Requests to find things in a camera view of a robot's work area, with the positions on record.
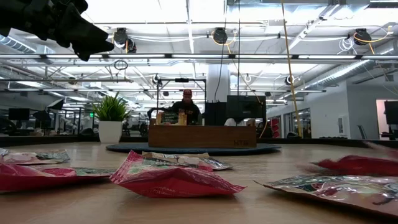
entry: wooden table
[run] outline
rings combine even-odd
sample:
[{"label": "wooden table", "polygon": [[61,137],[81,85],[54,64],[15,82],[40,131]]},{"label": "wooden table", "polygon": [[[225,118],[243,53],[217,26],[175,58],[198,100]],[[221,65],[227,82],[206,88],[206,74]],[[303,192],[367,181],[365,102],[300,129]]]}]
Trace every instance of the wooden table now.
[{"label": "wooden table", "polygon": [[[0,223],[397,223],[255,184],[300,174],[297,162],[339,158],[347,154],[376,156],[370,149],[281,145],[280,153],[217,157],[236,165],[217,172],[226,180],[248,188],[234,197],[162,199],[146,198],[105,183],[0,195]],[[72,167],[117,168],[127,156],[105,150],[100,143],[48,144],[10,147],[22,151],[66,149]]]}]

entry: wooden box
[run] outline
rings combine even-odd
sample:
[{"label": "wooden box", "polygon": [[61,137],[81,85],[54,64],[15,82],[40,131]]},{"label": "wooden box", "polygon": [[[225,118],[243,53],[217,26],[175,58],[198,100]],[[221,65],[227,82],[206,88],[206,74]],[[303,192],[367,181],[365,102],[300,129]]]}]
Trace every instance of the wooden box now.
[{"label": "wooden box", "polygon": [[149,128],[150,147],[256,147],[256,128],[249,126],[164,126]]}]

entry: ceiling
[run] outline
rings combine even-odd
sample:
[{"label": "ceiling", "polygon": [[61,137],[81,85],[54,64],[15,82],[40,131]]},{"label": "ceiling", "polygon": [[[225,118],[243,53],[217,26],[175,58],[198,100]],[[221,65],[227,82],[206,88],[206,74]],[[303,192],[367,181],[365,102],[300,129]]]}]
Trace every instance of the ceiling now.
[{"label": "ceiling", "polygon": [[[112,41],[116,28],[127,28],[127,33],[135,42],[139,54],[228,54],[229,51],[231,54],[286,54],[280,4],[253,4],[253,2],[261,1],[242,1],[239,10],[236,3],[231,4],[234,1],[227,1],[228,7],[225,8],[226,1],[224,0],[86,1],[89,7],[82,17],[106,31],[109,34],[109,41]],[[375,40],[385,37],[387,31],[392,32],[385,39],[373,43],[373,47],[377,49],[380,45],[394,39],[398,32],[396,24],[398,9],[369,9],[366,8],[369,1],[334,6],[302,2],[303,4],[285,5],[286,35],[291,54],[341,55],[355,54],[355,52],[371,54],[368,45],[353,45],[351,48],[350,40],[345,40],[347,35],[353,35],[357,28],[366,28]],[[319,20],[320,16],[324,16],[324,20]],[[229,50],[225,46],[215,44],[211,38],[211,33],[216,27],[224,26],[228,42],[230,42]],[[35,35],[19,30],[12,30],[10,37],[38,51],[46,46],[55,54],[73,54],[72,48],[59,47],[55,41],[43,41]],[[20,54],[17,50],[1,44],[0,53]],[[115,47],[112,52],[108,53],[123,54],[124,50]],[[191,60],[173,59],[151,59],[150,61],[129,59],[127,61],[130,63],[129,67],[120,72],[114,68],[114,60],[82,62],[54,59],[47,63],[36,60],[7,60],[8,63],[16,67],[24,67],[28,72],[31,71],[33,75],[30,78],[38,78],[37,75],[42,78],[46,74],[47,68],[47,75],[50,74],[50,78],[53,79],[75,77],[77,79],[98,79],[99,82],[112,78],[118,79],[118,81],[129,80],[129,82],[102,82],[99,84],[78,82],[76,85],[53,82],[46,84],[48,87],[135,90],[153,88],[152,78],[155,74],[161,78],[206,78],[208,65],[220,63],[214,60],[197,60],[192,63]],[[236,66],[234,63],[227,63],[231,75],[236,77],[238,75]],[[292,75],[296,78],[295,85],[300,86],[305,82],[310,82],[340,64],[341,62],[334,60],[324,60],[323,63],[293,62],[291,69]],[[289,67],[284,61],[266,63],[246,61],[240,63],[239,70],[243,75],[251,77],[249,85],[253,89],[288,88],[284,80],[289,75]],[[0,76],[7,78],[5,73],[0,73]],[[29,78],[26,72],[21,77]],[[170,83],[164,88],[165,90],[196,88],[198,91],[194,91],[194,98],[198,99],[197,102],[203,109],[204,92],[200,91],[197,84]],[[141,108],[154,106],[155,94],[156,92],[144,93],[143,91],[121,92],[121,96]],[[94,92],[86,95],[91,100],[95,97],[98,98],[97,96],[97,93]],[[181,93],[170,92],[170,96],[161,96],[161,98],[164,103],[171,104],[181,98]]]}]

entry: man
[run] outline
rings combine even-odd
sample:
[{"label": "man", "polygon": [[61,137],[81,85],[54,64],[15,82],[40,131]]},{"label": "man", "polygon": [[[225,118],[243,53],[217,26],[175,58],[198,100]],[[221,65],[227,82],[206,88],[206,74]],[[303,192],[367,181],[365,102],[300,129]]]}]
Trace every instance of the man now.
[{"label": "man", "polygon": [[185,113],[187,115],[187,125],[196,124],[200,110],[192,101],[192,90],[184,90],[182,101],[175,102],[172,106],[174,113]]}]

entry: black monitor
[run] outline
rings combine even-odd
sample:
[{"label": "black monitor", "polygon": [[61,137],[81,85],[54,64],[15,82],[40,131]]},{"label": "black monitor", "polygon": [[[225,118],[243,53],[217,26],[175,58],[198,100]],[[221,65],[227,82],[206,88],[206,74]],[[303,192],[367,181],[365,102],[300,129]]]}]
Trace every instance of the black monitor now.
[{"label": "black monitor", "polygon": [[264,118],[265,115],[265,96],[227,96],[227,118]]},{"label": "black monitor", "polygon": [[398,101],[385,101],[387,124],[398,124]]},{"label": "black monitor", "polygon": [[30,109],[28,108],[9,108],[8,119],[11,121],[28,121]]}]

